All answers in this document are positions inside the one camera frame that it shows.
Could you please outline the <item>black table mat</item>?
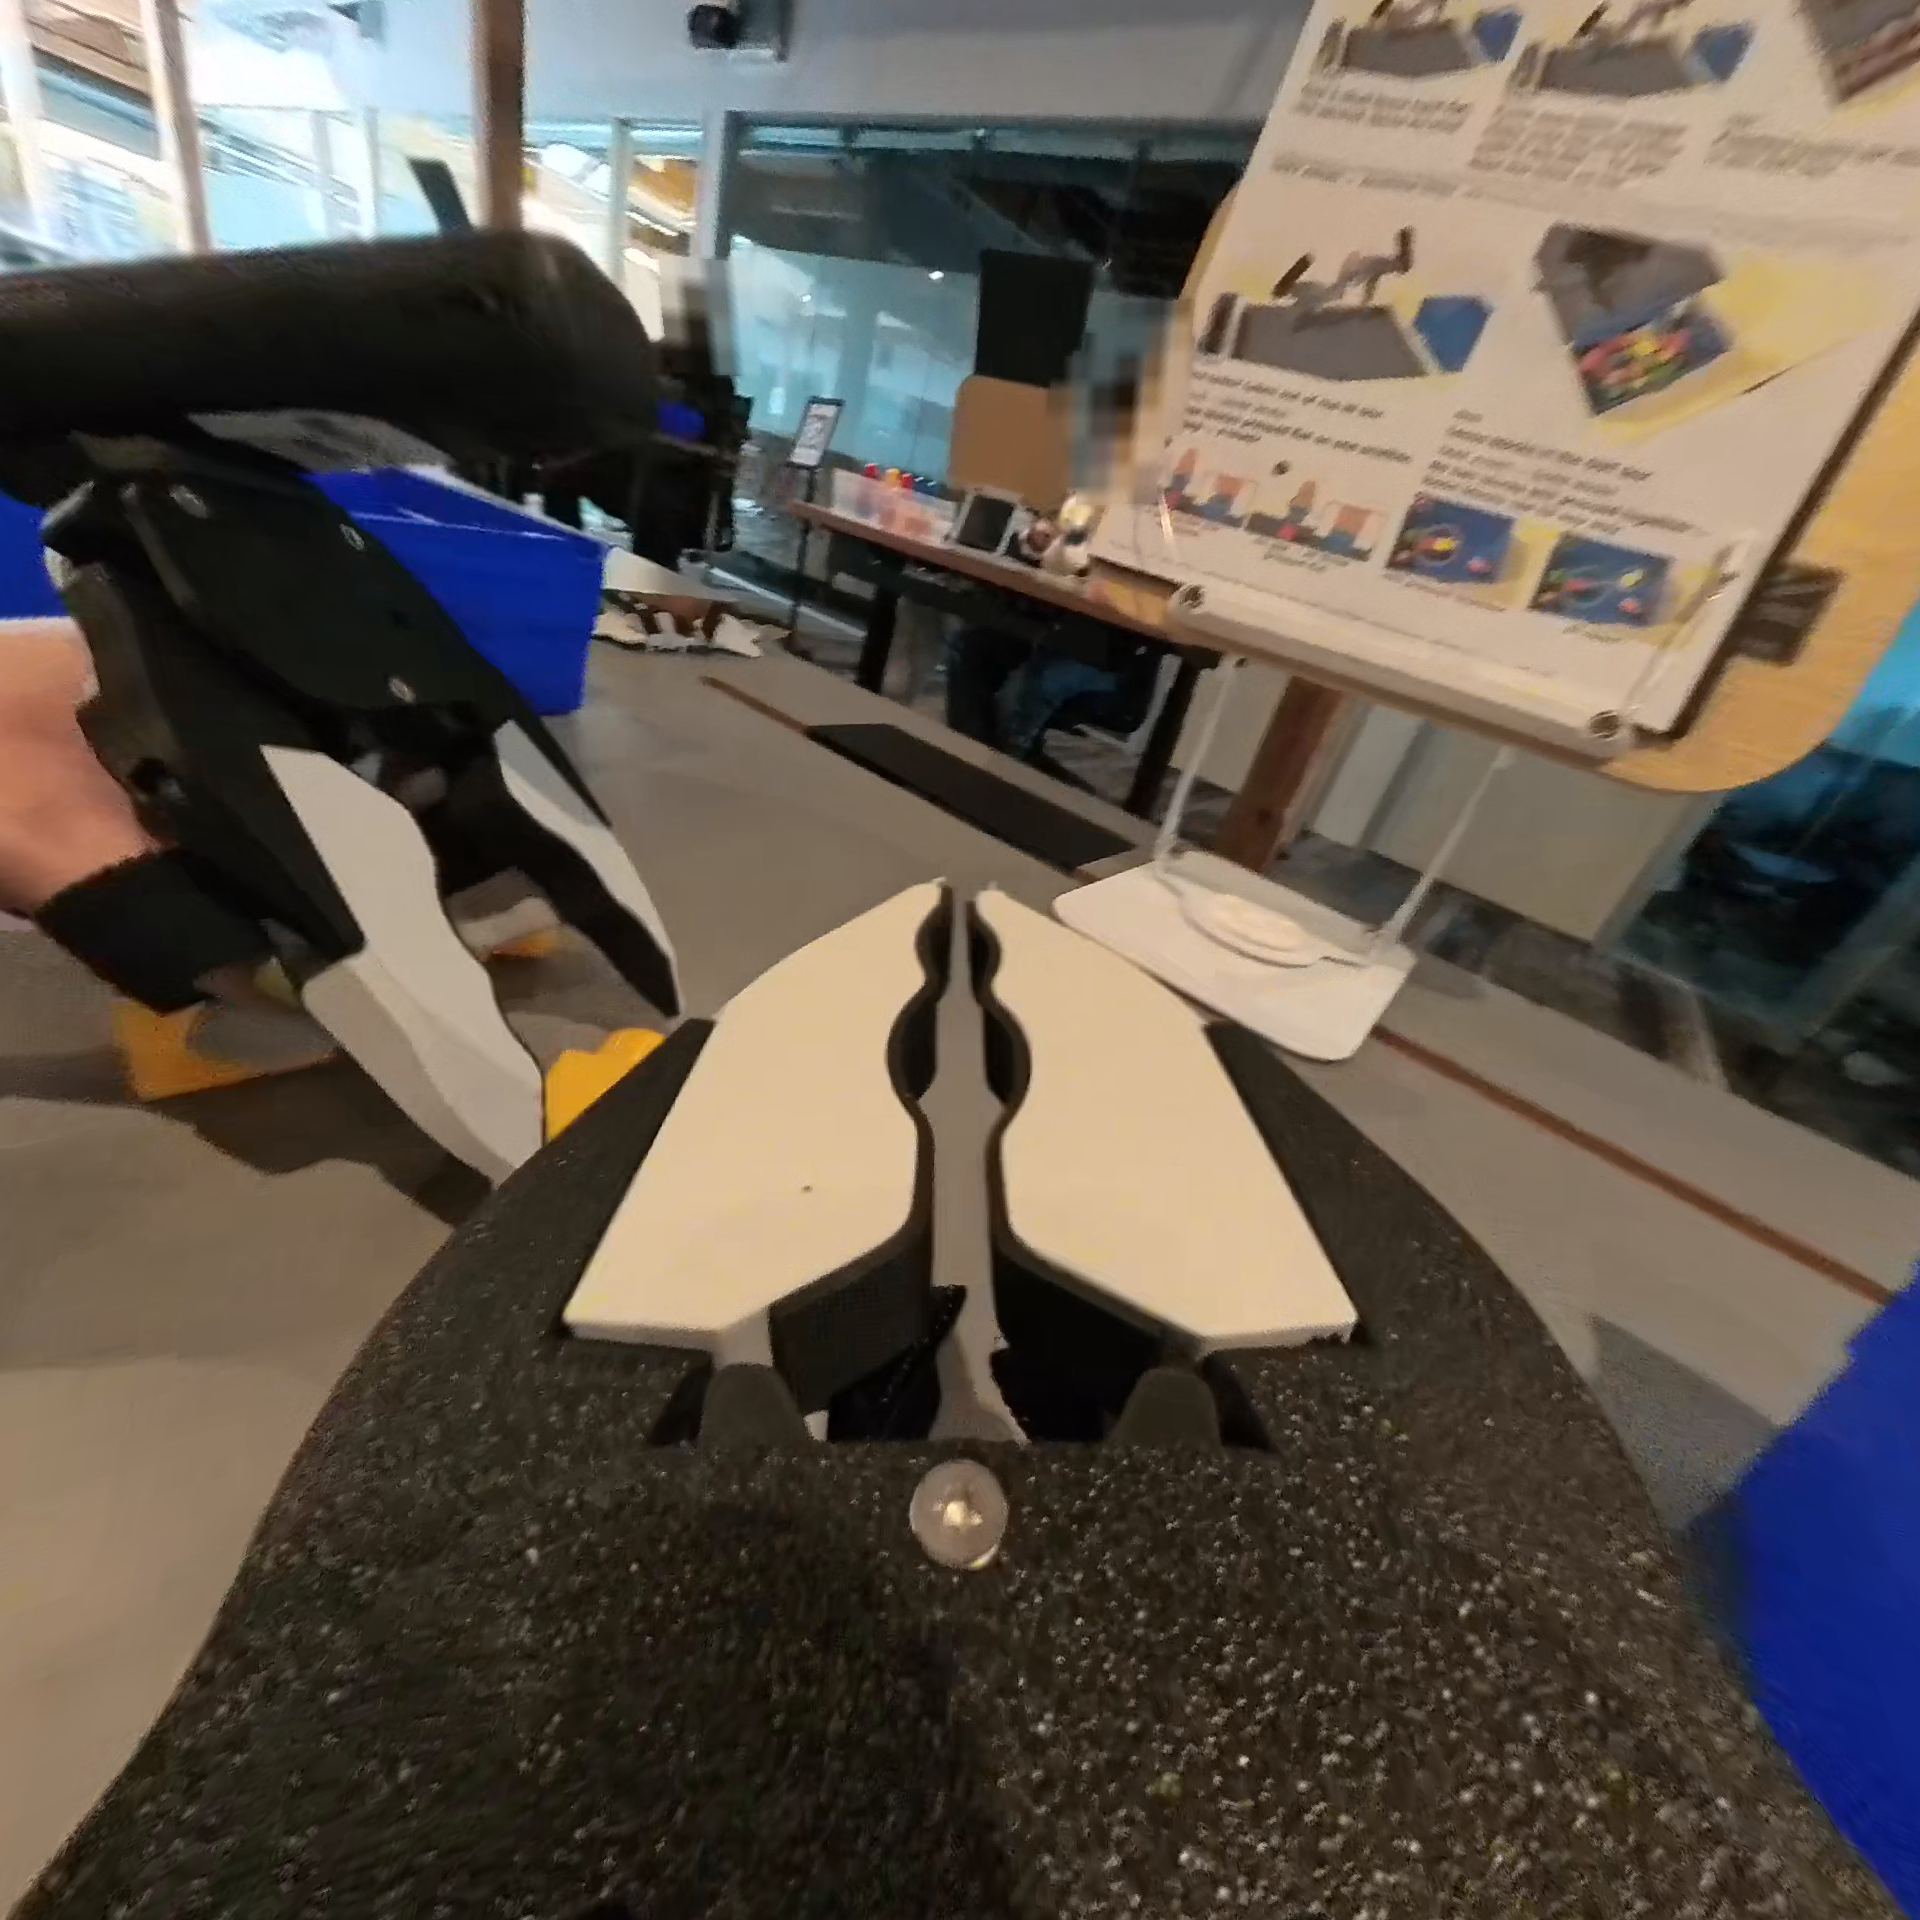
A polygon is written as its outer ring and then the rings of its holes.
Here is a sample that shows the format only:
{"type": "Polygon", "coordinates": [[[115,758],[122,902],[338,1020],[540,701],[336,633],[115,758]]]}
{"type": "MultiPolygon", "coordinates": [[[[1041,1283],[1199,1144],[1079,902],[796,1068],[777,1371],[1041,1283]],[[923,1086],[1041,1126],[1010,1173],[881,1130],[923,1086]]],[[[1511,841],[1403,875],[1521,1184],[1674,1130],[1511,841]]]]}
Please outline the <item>black table mat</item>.
{"type": "Polygon", "coordinates": [[[899,726],[818,724],[802,734],[866,776],[1059,873],[1079,873],[1136,849],[1114,828],[899,726]]]}

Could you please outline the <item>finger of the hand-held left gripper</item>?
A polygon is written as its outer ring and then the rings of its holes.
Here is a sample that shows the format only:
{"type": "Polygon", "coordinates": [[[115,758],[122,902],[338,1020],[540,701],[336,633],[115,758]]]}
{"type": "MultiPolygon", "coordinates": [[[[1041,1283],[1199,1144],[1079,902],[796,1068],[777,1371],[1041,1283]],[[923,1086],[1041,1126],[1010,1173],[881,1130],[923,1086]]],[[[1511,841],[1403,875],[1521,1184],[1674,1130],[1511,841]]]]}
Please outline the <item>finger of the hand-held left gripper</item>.
{"type": "Polygon", "coordinates": [[[413,817],[335,758],[267,766],[362,944],[301,986],[306,1013],[452,1160],[504,1184],[544,1140],[544,1081],[439,894],[413,817]]]}
{"type": "Polygon", "coordinates": [[[535,717],[512,717],[452,749],[425,804],[425,841],[447,897],[512,886],[543,898],[639,996],[684,1013],[681,969],[660,910],[609,814],[535,717]]]}

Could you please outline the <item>clear box of colourful blocks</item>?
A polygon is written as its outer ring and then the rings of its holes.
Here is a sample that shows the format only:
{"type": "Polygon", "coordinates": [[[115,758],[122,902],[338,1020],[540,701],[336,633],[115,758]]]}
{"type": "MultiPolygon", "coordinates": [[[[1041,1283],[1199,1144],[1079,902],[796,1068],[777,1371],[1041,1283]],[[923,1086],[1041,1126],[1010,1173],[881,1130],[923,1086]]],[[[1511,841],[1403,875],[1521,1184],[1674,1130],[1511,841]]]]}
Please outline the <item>clear box of colourful blocks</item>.
{"type": "Polygon", "coordinates": [[[900,468],[837,466],[828,485],[828,510],[883,532],[947,541],[957,506],[940,489],[925,489],[900,468]]]}

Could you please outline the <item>instruction board on white stand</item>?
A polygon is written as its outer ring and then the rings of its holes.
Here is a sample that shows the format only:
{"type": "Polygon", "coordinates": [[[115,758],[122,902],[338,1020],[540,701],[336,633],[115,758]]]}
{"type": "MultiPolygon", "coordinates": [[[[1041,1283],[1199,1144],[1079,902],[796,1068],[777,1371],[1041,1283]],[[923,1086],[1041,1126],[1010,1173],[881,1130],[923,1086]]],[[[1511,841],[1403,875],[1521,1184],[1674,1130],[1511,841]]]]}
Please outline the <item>instruction board on white stand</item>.
{"type": "Polygon", "coordinates": [[[1076,932],[1349,1061],[1513,749],[1721,796],[1915,602],[1915,2],[1314,5],[1096,555],[1165,630],[1499,742],[1365,928],[1178,851],[1076,932]]]}

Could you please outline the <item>white plastic parts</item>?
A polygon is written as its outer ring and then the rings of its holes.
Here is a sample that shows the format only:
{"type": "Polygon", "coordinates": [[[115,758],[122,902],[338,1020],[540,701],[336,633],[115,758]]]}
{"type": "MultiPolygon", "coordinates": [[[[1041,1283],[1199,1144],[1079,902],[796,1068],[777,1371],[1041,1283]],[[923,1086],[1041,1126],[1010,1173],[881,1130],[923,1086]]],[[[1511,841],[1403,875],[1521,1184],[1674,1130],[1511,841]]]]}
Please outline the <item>white plastic parts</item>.
{"type": "Polygon", "coordinates": [[[639,656],[755,660],[769,652],[781,652],[791,633],[751,618],[725,598],[605,588],[592,621],[592,641],[639,656]]]}

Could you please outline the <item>person's left hand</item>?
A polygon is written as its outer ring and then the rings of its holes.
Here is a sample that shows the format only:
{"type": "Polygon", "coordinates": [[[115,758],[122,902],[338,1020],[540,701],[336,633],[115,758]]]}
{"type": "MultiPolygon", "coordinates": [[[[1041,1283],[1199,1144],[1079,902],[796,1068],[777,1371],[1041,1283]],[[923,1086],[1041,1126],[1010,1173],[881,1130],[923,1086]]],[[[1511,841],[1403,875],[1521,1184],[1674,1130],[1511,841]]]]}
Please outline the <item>person's left hand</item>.
{"type": "Polygon", "coordinates": [[[82,732],[97,691],[69,618],[3,621],[3,910],[13,920],[157,853],[82,732]]]}

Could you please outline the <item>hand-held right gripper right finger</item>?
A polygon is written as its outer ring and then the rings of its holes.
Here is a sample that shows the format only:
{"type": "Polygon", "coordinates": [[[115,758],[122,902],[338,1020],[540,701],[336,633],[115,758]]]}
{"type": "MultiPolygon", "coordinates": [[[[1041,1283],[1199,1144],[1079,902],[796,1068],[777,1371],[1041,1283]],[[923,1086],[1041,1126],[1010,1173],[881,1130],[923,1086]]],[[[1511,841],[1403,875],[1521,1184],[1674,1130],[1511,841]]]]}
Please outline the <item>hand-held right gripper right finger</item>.
{"type": "Polygon", "coordinates": [[[967,905],[967,958],[1013,1406],[1123,1406],[1165,1364],[1359,1336],[1250,1100],[1259,1041],[1000,890],[967,905]]]}

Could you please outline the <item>cardboard sheet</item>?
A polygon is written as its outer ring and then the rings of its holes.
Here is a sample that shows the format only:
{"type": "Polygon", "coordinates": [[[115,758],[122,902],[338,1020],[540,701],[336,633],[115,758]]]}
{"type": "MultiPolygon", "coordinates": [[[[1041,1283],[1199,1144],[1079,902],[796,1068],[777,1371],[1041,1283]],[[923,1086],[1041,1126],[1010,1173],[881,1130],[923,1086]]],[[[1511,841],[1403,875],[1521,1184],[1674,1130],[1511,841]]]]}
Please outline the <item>cardboard sheet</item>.
{"type": "Polygon", "coordinates": [[[947,488],[988,489],[1053,512],[1071,496],[1105,498],[1114,450],[1101,402],[1084,381],[1037,387],[971,372],[955,392],[947,488]]]}

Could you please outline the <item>wooden background desk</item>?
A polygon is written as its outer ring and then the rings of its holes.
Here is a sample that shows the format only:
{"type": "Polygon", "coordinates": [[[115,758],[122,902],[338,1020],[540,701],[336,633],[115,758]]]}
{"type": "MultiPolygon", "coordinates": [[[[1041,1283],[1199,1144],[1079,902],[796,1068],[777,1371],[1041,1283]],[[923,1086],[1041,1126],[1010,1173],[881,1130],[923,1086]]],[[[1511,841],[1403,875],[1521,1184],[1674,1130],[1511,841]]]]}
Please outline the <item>wooden background desk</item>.
{"type": "Polygon", "coordinates": [[[1088,577],[1068,578],[818,506],[797,508],[796,517],[826,539],[828,578],[851,577],[872,588],[855,667],[855,684],[865,691],[883,692],[903,602],[1109,670],[1140,645],[1160,649],[1178,659],[1175,684],[1181,691],[1194,691],[1201,674],[1219,662],[1217,652],[1173,630],[1173,588],[1136,569],[1096,562],[1088,577]]]}

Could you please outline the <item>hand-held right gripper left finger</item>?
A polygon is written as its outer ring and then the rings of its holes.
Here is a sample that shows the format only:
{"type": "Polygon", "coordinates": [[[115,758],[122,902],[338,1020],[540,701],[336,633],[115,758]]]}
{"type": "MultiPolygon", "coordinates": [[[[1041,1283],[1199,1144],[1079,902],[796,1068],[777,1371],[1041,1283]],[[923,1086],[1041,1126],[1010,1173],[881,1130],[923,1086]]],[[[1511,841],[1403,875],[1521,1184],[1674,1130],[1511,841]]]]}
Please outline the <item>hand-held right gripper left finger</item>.
{"type": "Polygon", "coordinates": [[[567,1298],[571,1338],[772,1366],[807,1417],[931,1329],[932,1028],[953,890],[925,880],[700,1021],[567,1298]]]}

